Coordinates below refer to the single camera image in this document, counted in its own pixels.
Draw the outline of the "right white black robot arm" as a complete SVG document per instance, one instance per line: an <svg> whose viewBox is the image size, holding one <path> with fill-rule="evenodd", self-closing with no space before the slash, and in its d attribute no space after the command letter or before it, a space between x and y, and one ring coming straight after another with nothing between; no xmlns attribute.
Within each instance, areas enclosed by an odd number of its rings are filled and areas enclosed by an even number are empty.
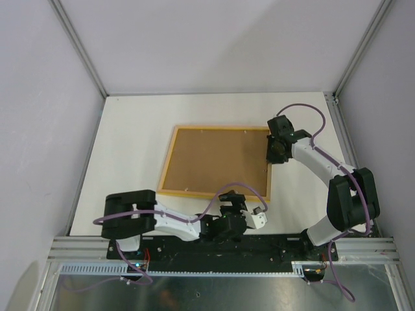
<svg viewBox="0 0 415 311"><path fill-rule="evenodd" d="M326 215L304 231L305 240L299 243L300 255L314 260L322 253L322 245L344 233L354 232L364 224L365 235L370 222L380 215L374 175L367 168L355 168L335 159L320 148L315 136L305 130L295 130L285 116L267 121L267 162L284 164L294 159L306 166L328 188Z"/></svg>

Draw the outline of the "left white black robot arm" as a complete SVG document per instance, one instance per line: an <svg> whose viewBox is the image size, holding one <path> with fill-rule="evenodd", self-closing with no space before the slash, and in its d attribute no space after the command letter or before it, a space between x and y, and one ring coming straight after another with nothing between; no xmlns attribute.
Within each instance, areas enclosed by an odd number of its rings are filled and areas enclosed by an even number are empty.
<svg viewBox="0 0 415 311"><path fill-rule="evenodd" d="M141 236L158 231L173 235L184 242L196 240L225 242L235 240L248 229L244 196L230 191L220 194L220 214L207 212L188 215L167 208L156 200L153 190L137 190L111 194L106 197L104 216L93 221L102 227L101 237L113 240L130 259L143 251Z"/></svg>

